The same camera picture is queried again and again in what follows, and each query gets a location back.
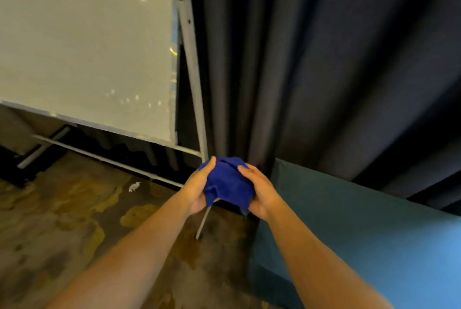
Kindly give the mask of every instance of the drape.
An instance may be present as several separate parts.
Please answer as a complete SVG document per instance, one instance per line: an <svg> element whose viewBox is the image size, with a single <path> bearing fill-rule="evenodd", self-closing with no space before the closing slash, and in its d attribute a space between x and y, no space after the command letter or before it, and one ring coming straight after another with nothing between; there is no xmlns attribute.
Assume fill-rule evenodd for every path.
<svg viewBox="0 0 461 309"><path fill-rule="evenodd" d="M208 137L461 210L461 0L192 0Z"/></svg>

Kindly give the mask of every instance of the hand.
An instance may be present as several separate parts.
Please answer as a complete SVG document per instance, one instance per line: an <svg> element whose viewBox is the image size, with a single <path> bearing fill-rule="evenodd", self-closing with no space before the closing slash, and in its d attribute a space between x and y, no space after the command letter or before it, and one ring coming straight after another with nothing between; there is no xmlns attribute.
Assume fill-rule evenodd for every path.
<svg viewBox="0 0 461 309"><path fill-rule="evenodd" d="M271 207L274 204L279 203L281 197L277 191L275 191L271 181L262 174L258 168L249 165L248 163L247 166L249 168L239 166L238 171L245 178L251 180L255 186L256 197L250 202L248 209L256 217L267 221Z"/></svg>
<svg viewBox="0 0 461 309"><path fill-rule="evenodd" d="M201 211L206 206L203 189L205 188L208 174L210 174L215 166L216 157L213 156L205 167L190 175L184 187L179 191L189 206L189 215Z"/></svg>

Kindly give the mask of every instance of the bare skin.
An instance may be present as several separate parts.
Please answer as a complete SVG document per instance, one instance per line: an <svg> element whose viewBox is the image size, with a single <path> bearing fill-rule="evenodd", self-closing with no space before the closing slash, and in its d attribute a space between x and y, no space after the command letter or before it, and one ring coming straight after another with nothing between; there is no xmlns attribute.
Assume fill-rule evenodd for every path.
<svg viewBox="0 0 461 309"><path fill-rule="evenodd" d="M283 201L256 167L239 166L255 185L249 206L268 222L288 271L306 308L390 309L392 305L326 247Z"/></svg>
<svg viewBox="0 0 461 309"><path fill-rule="evenodd" d="M203 189L215 165L213 157L155 214L76 277L48 308L140 308L184 222L205 207ZM307 308L392 308L311 233L256 167L239 166L239 171L255 185L257 196L249 209L269 223Z"/></svg>

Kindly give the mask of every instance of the person's right hand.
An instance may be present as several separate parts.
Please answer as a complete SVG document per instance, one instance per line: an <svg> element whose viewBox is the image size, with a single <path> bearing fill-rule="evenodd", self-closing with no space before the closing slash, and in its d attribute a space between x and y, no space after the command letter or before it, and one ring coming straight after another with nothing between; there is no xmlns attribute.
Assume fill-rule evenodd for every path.
<svg viewBox="0 0 461 309"><path fill-rule="evenodd" d="M274 204L280 202L281 197L275 191L271 181L262 174L258 168L249 165L249 168L239 166L238 171L245 177L251 180L255 186L256 197L250 202L248 209L256 217L267 221L270 210Z"/></svg>

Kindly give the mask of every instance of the person's right arm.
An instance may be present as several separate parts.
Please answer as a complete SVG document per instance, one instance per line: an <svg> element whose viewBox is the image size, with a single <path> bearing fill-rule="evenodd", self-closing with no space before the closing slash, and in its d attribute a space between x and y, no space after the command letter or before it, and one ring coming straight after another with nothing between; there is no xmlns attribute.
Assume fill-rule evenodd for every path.
<svg viewBox="0 0 461 309"><path fill-rule="evenodd" d="M283 201L256 167L239 166L255 185L250 211L269 223L306 308L389 309L392 305L326 247Z"/></svg>

